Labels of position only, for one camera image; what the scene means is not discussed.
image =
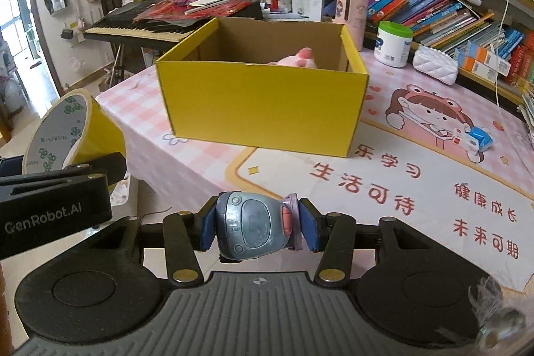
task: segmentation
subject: stuffed animal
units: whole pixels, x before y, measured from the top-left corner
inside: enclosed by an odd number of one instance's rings
[[[313,60],[313,53],[309,47],[300,49],[296,55],[288,56],[269,65],[286,65],[289,67],[317,68]]]

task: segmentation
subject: yellow cardboard box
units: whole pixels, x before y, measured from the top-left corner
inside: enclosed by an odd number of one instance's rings
[[[318,69],[266,65],[311,47]],[[368,72],[343,25],[215,18],[156,62],[175,135],[346,157]]]

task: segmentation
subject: table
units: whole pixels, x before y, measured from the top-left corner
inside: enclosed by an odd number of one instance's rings
[[[195,211],[220,191],[247,190],[276,198],[295,192],[323,213],[346,212],[363,224],[395,216],[493,274],[507,291],[534,294],[534,152],[526,127],[459,85],[411,66],[388,67],[370,50],[361,55],[370,80],[351,158],[175,137],[155,67],[97,100],[124,132],[130,172],[179,208]],[[351,104],[350,96],[317,96]],[[465,125],[485,129],[492,147],[469,156],[454,144],[452,132]],[[328,138],[320,126],[317,134]],[[356,273],[372,266],[371,254],[354,256]],[[284,251],[253,267],[313,271],[319,258]]]

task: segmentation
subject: tape roll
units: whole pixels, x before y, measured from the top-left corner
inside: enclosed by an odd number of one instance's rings
[[[22,173],[50,172],[112,152],[126,157],[122,131],[88,91],[76,89],[65,94],[41,119],[24,153]]]

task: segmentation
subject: window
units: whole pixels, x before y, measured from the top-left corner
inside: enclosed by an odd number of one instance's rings
[[[18,0],[0,0],[0,29],[13,56],[28,49]]]

